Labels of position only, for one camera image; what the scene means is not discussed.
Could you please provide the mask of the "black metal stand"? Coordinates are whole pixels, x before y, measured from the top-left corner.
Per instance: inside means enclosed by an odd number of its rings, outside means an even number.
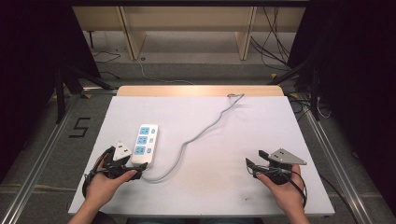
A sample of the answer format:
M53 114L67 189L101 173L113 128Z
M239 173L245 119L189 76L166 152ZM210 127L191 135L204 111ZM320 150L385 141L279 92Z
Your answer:
M57 124L62 121L66 113L64 87L69 89L72 94L81 94L83 92L83 87L78 81L80 78L86 79L104 90L113 90L113 87L100 80L98 77L95 77L75 66L65 65L60 67L58 72L55 74L55 90L58 108L56 120Z
M310 111L315 118L319 120L318 109L318 69L314 59L306 59L303 63L289 70L281 77L277 77L269 82L269 85L278 85L296 75L311 77L310 82Z

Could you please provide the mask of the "white power strip blue sockets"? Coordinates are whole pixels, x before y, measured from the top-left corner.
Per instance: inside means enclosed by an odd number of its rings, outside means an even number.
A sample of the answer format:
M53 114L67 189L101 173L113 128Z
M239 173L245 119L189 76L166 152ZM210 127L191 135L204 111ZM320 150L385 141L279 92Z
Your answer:
M156 124L142 124L138 130L131 163L141 165L147 163L148 167L154 161L156 142L159 127Z

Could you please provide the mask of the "person's left hand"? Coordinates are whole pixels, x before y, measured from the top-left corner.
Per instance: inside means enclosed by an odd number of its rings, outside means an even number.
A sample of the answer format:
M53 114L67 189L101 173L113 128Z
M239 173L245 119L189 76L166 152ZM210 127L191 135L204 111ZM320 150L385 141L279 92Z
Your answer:
M84 205L95 209L101 208L112 199L117 189L134 177L135 174L135 170L127 171L123 175L111 179L102 173L97 173L87 187Z

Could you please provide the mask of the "dark curtain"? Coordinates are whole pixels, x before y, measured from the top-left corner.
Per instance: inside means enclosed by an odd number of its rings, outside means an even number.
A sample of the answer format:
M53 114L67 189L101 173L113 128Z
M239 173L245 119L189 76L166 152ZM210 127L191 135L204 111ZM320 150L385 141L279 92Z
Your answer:
M72 7L40 0L0 0L0 182L31 134L56 74L93 77L98 68Z
M309 0L291 66L307 58L332 18L318 91L396 216L396 0Z

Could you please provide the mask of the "light wooden shelf unit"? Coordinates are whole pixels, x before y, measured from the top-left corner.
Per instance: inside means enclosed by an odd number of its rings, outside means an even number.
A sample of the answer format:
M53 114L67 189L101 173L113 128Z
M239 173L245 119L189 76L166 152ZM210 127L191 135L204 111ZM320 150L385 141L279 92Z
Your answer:
M83 31L122 31L130 58L140 54L148 31L233 32L239 58L248 57L251 34L298 30L304 7L74 7Z

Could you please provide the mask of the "white table mat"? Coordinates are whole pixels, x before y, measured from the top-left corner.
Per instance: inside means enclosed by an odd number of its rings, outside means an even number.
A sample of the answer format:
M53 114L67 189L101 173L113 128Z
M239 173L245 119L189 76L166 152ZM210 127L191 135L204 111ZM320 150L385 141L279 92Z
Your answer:
M123 184L103 210L127 217L269 217L281 215L271 192L247 170L245 158L280 148L302 167L309 216L334 210L299 125L284 96L125 97L111 100L86 167L109 147L134 145L139 127L159 127L151 168Z

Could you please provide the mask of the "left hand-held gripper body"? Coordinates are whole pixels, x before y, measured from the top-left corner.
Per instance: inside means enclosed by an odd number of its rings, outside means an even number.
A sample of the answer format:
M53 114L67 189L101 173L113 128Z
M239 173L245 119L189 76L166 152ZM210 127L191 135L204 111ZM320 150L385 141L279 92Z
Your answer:
M110 147L103 163L105 176L114 179L129 171L130 168L126 166L126 163L131 155L131 150L121 142L118 142L115 147Z

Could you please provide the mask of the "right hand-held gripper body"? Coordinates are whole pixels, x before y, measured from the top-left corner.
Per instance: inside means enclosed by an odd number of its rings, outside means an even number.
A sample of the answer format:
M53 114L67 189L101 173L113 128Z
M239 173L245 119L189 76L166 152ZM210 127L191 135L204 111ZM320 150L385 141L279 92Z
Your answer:
M307 165L307 162L288 152L284 148L269 154L269 164L265 174L277 185L283 185L291 179L291 167L294 164Z

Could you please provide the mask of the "aluminium floor rail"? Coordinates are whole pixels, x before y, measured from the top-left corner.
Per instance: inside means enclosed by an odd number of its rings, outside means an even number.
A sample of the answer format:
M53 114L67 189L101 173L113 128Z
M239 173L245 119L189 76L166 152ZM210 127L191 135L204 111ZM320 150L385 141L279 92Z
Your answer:
M47 165L50 156L55 149L64 127L70 118L70 115L77 104L79 95L71 95L66 106L64 116L58 123L54 124L51 129L51 133L46 144L42 147L40 154L35 160L34 165L29 170L23 183L19 186L16 191L14 199L11 201L4 215L0 218L0 224L16 224L25 205L27 204L32 192L34 191L35 185L42 175L45 166Z
M307 108L304 110L307 120L313 129L322 150L332 168L332 171L339 183L341 190L344 192L344 198L348 204L353 216L358 224L374 224L368 210L361 199L358 191L353 186L351 179L347 175L347 171L340 159L337 157L334 148L325 133L321 124L315 119L312 112Z

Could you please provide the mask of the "person's right hand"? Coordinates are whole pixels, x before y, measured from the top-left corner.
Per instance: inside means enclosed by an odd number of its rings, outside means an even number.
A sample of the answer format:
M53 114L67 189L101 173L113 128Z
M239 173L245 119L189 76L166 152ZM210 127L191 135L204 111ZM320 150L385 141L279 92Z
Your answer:
M257 174L258 179L271 191L277 205L286 214L291 210L303 210L303 196L291 183L275 184L268 176Z

